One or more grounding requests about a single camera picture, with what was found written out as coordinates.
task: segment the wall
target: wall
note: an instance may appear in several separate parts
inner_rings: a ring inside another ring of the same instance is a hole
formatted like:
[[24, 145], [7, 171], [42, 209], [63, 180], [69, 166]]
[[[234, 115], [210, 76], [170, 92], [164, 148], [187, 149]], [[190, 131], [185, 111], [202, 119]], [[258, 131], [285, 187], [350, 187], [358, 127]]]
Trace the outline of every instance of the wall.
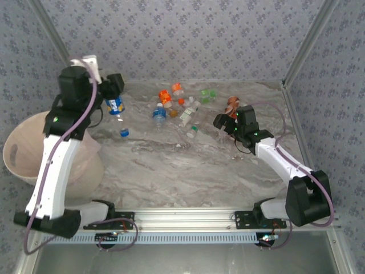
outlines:
[[340, 0], [290, 91], [316, 168], [365, 273], [365, 3]]
[[42, 0], [72, 54], [126, 79], [283, 79], [322, 0]]
[[[48, 110], [58, 93], [63, 68], [52, 44], [24, 0], [0, 1], [0, 151], [16, 125]], [[11, 176], [0, 160], [0, 273], [12, 273], [21, 251], [23, 229], [13, 224], [33, 189]]]

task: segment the blue bottle cap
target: blue bottle cap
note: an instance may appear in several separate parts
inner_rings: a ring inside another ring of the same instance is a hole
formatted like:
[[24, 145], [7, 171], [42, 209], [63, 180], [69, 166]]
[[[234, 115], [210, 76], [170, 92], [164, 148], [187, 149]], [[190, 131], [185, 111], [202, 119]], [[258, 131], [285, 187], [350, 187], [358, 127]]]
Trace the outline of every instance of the blue bottle cap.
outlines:
[[124, 128], [120, 131], [120, 136], [127, 137], [129, 135], [129, 130], [127, 128]]

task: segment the marble surface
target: marble surface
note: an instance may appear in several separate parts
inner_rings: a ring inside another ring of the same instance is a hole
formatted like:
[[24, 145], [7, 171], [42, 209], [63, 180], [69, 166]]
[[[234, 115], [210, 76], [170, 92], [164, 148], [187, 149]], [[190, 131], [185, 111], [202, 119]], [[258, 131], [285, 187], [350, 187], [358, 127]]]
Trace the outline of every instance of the marble surface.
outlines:
[[[122, 140], [110, 115], [90, 129], [102, 149], [99, 155], [106, 166], [101, 185], [92, 198], [114, 202], [117, 207], [242, 207], [273, 196], [285, 196], [286, 187], [279, 176], [253, 155], [239, 154], [233, 141], [218, 138], [213, 120], [222, 113], [228, 97], [236, 95], [241, 103], [270, 101], [284, 110], [288, 130], [293, 127], [279, 84], [254, 82], [182, 83], [186, 92], [205, 88], [217, 91], [215, 102], [205, 104], [208, 118], [191, 141], [178, 130], [178, 118], [168, 119], [158, 131], [152, 111], [159, 102], [158, 92], [170, 83], [127, 83], [123, 112], [130, 136]], [[282, 121], [270, 106], [255, 107], [261, 129], [279, 136]], [[93, 121], [100, 118], [93, 114]], [[301, 153], [294, 134], [282, 145], [298, 160]]]

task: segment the trash bin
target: trash bin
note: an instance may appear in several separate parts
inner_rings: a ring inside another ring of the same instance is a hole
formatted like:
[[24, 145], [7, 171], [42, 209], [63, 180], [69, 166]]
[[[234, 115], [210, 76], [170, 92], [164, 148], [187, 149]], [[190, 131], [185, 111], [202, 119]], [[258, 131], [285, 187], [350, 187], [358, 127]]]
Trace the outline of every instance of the trash bin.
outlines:
[[[43, 155], [44, 119], [48, 111], [36, 114], [7, 138], [3, 149], [5, 166], [16, 177], [35, 185]], [[104, 166], [98, 155], [100, 144], [87, 133], [72, 163], [66, 188], [67, 198], [86, 198], [101, 183]]]

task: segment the robotic arm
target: robotic arm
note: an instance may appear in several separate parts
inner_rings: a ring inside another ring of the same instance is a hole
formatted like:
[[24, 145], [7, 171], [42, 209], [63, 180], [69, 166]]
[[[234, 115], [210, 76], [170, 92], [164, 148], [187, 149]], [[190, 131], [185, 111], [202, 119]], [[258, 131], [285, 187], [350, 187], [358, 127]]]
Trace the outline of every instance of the robotic arm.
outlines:
[[239, 107], [237, 120], [219, 114], [213, 124], [219, 129], [225, 126], [225, 132], [264, 160], [287, 185], [286, 199], [270, 198], [255, 203], [253, 215], [259, 225], [270, 219], [289, 219], [300, 227], [330, 215], [324, 193], [303, 170], [315, 177], [331, 197], [328, 176], [323, 171], [313, 171], [301, 164], [276, 144], [268, 130], [260, 130], [252, 106]]
[[62, 70], [58, 78], [61, 93], [56, 97], [50, 113], [46, 116], [43, 132], [43, 159], [32, 197], [25, 212], [17, 212], [14, 223], [27, 226], [30, 216], [37, 207], [31, 228], [66, 238], [73, 237], [77, 230], [95, 221], [105, 220], [112, 205], [105, 201], [94, 201], [75, 209], [65, 209], [64, 197], [71, 165], [83, 139], [86, 128], [90, 125], [90, 116], [98, 109], [103, 99], [116, 99], [124, 88], [120, 74], [112, 74], [102, 79], [98, 72], [96, 56], [84, 57], [98, 83], [98, 91], [94, 104], [86, 118], [73, 132], [63, 140], [55, 151], [49, 165], [42, 198], [37, 204], [37, 196], [45, 171], [46, 163], [55, 144], [84, 114], [91, 100], [92, 86], [89, 74], [78, 60], [72, 60], [73, 66]]

